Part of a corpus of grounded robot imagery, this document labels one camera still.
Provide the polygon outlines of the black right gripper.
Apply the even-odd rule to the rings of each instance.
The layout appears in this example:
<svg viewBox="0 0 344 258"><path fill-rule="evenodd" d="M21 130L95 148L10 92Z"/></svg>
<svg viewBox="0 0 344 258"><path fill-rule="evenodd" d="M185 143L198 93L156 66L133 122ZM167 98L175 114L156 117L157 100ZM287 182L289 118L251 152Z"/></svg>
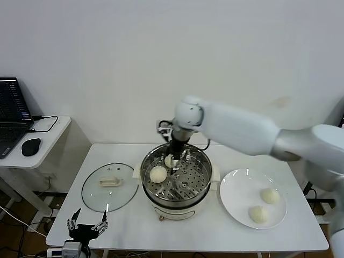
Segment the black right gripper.
<svg viewBox="0 0 344 258"><path fill-rule="evenodd" d="M176 172L180 172L183 174L187 173L190 152L183 150L184 145L189 142L190 138L190 134L171 134L171 140L168 147L168 155L165 155L163 157L163 161L164 163L168 163L170 161L171 154L172 174Z"/></svg>

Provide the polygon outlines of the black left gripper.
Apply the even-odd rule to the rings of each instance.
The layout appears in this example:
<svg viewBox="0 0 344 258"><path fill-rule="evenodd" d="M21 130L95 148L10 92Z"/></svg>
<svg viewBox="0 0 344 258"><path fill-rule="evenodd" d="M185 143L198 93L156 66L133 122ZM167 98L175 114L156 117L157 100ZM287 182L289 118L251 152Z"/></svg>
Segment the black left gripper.
<svg viewBox="0 0 344 258"><path fill-rule="evenodd" d="M69 236L75 241L90 241L97 239L108 228L107 211L105 210L102 220L97 225L77 224L76 221L81 212L79 208L70 219L67 220Z"/></svg>

